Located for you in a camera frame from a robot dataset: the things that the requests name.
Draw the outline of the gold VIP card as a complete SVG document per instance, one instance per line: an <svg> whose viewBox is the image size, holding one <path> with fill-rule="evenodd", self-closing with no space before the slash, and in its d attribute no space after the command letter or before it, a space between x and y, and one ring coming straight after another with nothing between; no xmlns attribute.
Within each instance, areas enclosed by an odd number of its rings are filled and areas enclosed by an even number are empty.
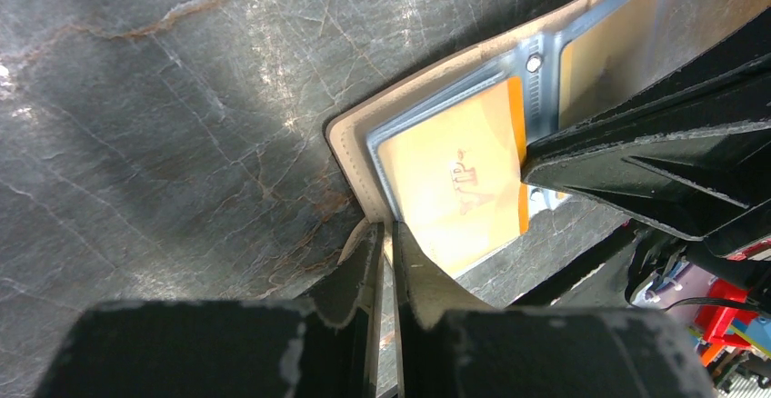
<svg viewBox="0 0 771 398"><path fill-rule="evenodd" d="M529 226L523 83L515 76L377 148L401 221L457 277Z"/></svg>

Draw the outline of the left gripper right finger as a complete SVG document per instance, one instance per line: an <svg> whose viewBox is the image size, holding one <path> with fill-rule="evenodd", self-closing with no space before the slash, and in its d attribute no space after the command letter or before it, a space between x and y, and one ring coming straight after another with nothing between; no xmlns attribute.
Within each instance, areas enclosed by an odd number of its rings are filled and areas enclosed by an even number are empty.
<svg viewBox="0 0 771 398"><path fill-rule="evenodd" d="M402 397L709 397L687 332L651 309L498 309L392 229Z"/></svg>

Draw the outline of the beige card holder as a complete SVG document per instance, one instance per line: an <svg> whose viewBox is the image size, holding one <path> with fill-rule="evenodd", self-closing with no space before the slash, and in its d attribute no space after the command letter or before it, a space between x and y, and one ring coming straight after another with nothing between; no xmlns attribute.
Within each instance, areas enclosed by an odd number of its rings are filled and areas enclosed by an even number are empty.
<svg viewBox="0 0 771 398"><path fill-rule="evenodd" d="M745 346L770 311L770 0L573 0L411 75L326 130L392 264L456 278L575 196L626 223L519 298L623 250L626 299Z"/></svg>

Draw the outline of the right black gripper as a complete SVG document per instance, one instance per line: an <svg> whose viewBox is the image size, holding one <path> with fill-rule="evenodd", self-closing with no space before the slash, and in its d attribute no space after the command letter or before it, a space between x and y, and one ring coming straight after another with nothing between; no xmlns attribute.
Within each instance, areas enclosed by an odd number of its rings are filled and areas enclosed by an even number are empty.
<svg viewBox="0 0 771 398"><path fill-rule="evenodd" d="M533 143L522 177L667 233L635 247L628 303L700 272L768 312L769 12L617 107Z"/></svg>

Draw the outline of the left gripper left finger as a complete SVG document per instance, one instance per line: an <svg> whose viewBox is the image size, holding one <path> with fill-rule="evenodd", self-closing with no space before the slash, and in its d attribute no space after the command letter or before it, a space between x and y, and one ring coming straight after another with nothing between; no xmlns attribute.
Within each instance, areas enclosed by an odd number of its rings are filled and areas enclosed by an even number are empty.
<svg viewBox="0 0 771 398"><path fill-rule="evenodd" d="M372 397L385 226L293 299L121 300L66 335L38 397Z"/></svg>

